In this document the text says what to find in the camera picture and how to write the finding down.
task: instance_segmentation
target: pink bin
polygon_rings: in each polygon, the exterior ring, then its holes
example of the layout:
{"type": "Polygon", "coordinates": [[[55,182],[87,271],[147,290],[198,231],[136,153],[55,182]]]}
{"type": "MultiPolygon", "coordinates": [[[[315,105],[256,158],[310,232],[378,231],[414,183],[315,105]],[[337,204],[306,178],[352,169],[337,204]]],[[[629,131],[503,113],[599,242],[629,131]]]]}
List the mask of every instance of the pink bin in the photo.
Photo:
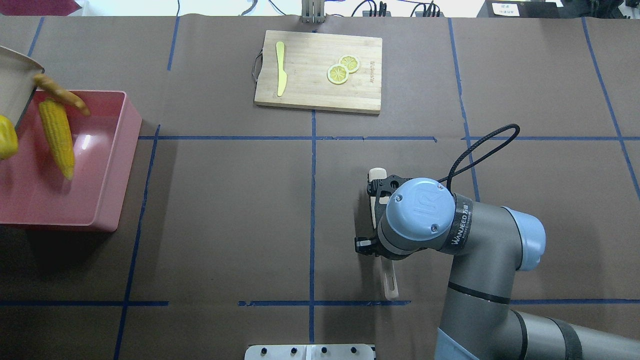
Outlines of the pink bin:
{"type": "Polygon", "coordinates": [[[37,91],[18,127],[19,150],[0,161],[0,224],[25,229],[115,231],[142,118],[124,92],[76,91],[90,117],[67,107],[74,178],[66,180],[44,136],[37,91]]]}

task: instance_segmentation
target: white label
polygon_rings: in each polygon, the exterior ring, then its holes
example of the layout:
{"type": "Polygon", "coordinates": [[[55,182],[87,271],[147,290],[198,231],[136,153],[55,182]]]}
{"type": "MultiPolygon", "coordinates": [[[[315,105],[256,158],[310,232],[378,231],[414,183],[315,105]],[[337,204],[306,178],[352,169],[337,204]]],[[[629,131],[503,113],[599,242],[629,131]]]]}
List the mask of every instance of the white label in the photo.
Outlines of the white label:
{"type": "Polygon", "coordinates": [[[498,4],[492,3],[493,13],[501,16],[520,16],[517,4],[498,4]]]}

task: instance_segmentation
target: robotic arm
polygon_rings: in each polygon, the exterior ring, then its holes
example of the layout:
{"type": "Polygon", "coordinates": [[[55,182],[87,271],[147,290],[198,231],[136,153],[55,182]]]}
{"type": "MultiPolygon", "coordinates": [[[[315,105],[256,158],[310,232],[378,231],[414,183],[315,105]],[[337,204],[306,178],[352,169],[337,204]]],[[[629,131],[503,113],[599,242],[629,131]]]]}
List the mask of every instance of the robotic arm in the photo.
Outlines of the robotic arm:
{"type": "Polygon", "coordinates": [[[634,341],[509,309],[518,270],[545,251],[535,217],[472,201],[435,180],[391,175],[370,181],[376,235],[356,238],[359,254],[404,259],[418,250],[454,256],[438,328],[436,360],[631,360],[634,341]],[[389,197],[387,204],[380,199],[389,197]]]}

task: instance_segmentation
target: wooden cutting board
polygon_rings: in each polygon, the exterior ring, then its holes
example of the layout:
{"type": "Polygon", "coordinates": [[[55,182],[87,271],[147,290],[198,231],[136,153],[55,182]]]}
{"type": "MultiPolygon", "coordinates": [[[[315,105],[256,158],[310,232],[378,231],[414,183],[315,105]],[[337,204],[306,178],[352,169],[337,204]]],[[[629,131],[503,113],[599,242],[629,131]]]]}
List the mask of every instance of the wooden cutting board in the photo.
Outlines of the wooden cutting board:
{"type": "Polygon", "coordinates": [[[379,114],[382,93],[382,39],[268,30],[262,48],[262,69],[255,103],[266,106],[379,114]],[[278,90],[276,43],[285,44],[287,86],[278,90]],[[360,68],[334,85],[327,70],[342,55],[355,55],[360,68]]]}

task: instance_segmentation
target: gray tabletop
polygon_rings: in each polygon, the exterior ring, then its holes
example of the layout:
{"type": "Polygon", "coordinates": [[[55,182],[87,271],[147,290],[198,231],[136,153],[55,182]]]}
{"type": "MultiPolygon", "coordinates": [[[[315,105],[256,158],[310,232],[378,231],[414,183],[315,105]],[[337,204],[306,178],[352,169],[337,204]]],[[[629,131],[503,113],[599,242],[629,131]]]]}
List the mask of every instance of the gray tabletop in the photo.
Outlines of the gray tabletop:
{"type": "Polygon", "coordinates": [[[400,299],[381,301],[376,260],[353,251],[371,231],[367,171],[442,177],[512,122],[521,137],[453,188],[545,225],[547,251],[517,275],[514,308],[639,339],[640,43],[624,41],[639,31],[596,19],[1,17],[0,45],[67,88],[126,91],[143,126],[115,233],[0,227],[0,358],[241,359],[248,345],[314,342],[430,359],[451,257],[397,262],[400,299]],[[254,105],[267,29],[383,38],[380,115],[254,105]]]}

